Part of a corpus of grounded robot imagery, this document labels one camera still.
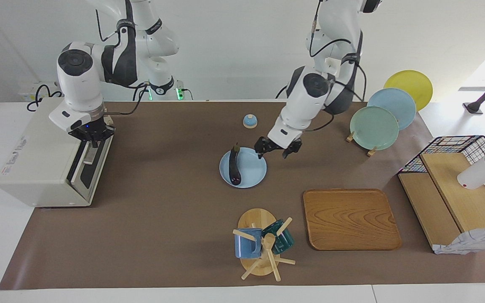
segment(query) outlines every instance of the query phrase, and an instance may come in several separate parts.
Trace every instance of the eggplant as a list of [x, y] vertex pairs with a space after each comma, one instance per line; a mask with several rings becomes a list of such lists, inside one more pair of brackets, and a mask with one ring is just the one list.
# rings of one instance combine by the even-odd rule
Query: eggplant
[[241, 173], [237, 167], [237, 155], [239, 155], [239, 152], [240, 147], [238, 143], [229, 152], [229, 181], [235, 186], [241, 184]]

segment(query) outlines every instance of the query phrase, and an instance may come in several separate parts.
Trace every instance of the green plate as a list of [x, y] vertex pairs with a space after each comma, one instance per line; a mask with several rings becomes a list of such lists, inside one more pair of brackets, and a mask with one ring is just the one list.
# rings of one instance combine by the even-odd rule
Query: green plate
[[350, 129], [355, 142], [369, 150], [389, 148], [396, 142], [399, 133], [394, 115], [377, 106], [357, 111], [351, 119]]

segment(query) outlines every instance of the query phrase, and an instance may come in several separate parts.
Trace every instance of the white table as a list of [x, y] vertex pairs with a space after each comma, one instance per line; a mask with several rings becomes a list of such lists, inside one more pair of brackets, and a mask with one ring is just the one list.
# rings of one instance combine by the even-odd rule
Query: white table
[[[485, 115], [464, 114], [461, 101], [432, 103], [421, 111], [433, 136], [485, 135]], [[32, 113], [24, 103], [0, 103], [0, 168]], [[33, 209], [0, 190], [0, 280], [27, 225]], [[354, 285], [317, 287], [218, 287], [0, 291], [4, 302], [265, 302], [334, 301], [354, 303], [462, 302], [485, 301], [485, 284]]]

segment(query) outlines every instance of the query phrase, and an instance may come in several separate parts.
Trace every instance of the brown table mat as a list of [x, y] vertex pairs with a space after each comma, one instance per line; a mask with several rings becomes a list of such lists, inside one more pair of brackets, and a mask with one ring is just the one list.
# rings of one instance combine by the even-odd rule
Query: brown table mat
[[[255, 188], [232, 188], [218, 165], [233, 144], [253, 146], [283, 104], [144, 103], [117, 127], [93, 205], [35, 209], [0, 290], [34, 288], [250, 286], [258, 284], [419, 284], [485, 282], [485, 251], [434, 255], [396, 172], [431, 140], [417, 115], [391, 148], [366, 156], [348, 144], [356, 103], [325, 129], [306, 133], [298, 154], [265, 156]], [[109, 104], [125, 111], [131, 104]], [[242, 126], [253, 113], [255, 129]], [[320, 113], [312, 128], [329, 119]], [[403, 245], [394, 251], [315, 251], [308, 244], [302, 194], [308, 189], [385, 192]], [[291, 216], [295, 245], [282, 257], [282, 281], [245, 281], [232, 230], [248, 209]]]

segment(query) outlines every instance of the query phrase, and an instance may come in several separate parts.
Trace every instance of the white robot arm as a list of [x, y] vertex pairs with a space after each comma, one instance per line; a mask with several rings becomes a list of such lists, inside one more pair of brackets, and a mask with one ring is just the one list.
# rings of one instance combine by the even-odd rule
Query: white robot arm
[[[268, 138], [261, 137], [254, 145], [259, 157], [276, 149], [284, 149], [284, 158], [297, 153], [302, 146], [302, 133], [319, 111], [336, 115], [349, 108], [362, 53], [358, 14], [374, 12], [380, 3], [381, 0], [320, 0], [318, 19], [322, 28], [315, 29], [315, 20], [306, 39], [314, 67], [303, 66], [293, 73], [286, 89], [285, 107]], [[328, 58], [340, 60], [339, 69]]]
[[104, 103], [100, 81], [133, 88], [138, 80], [138, 60], [147, 68], [149, 83], [156, 100], [175, 100], [175, 80], [166, 61], [179, 51], [171, 30], [156, 15], [152, 0], [88, 0], [101, 10], [119, 18], [116, 45], [72, 42], [60, 54], [57, 75], [63, 102], [50, 113], [59, 128], [95, 147], [106, 140], [114, 128], [104, 123]]

